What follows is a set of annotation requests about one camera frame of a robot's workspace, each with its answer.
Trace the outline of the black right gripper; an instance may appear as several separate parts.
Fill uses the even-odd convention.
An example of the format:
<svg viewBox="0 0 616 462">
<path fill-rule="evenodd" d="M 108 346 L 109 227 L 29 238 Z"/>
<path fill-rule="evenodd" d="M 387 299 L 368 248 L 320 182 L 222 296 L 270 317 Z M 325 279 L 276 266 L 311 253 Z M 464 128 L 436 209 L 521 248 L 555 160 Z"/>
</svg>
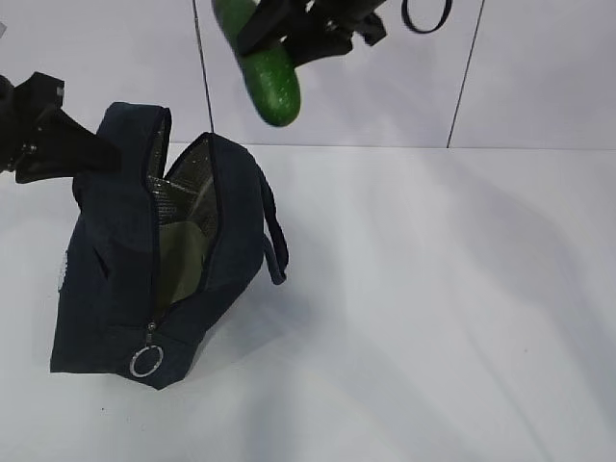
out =
<svg viewBox="0 0 616 462">
<path fill-rule="evenodd" d="M 261 1 L 238 33 L 241 56 L 266 50 L 286 38 L 286 51 L 294 67 L 342 56 L 352 48 L 353 34 L 373 46 L 387 36 L 375 12 L 384 0 Z"/>
</svg>

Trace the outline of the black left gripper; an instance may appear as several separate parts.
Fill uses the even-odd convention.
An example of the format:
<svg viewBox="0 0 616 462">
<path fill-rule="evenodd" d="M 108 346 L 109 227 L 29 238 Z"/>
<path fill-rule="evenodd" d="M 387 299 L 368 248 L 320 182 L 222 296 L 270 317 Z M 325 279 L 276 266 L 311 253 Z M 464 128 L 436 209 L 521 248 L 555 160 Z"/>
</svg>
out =
<svg viewBox="0 0 616 462">
<path fill-rule="evenodd" d="M 64 81 L 34 72 L 15 86 L 1 76 L 1 170 L 17 184 L 117 171 L 121 154 L 67 115 Z"/>
</svg>

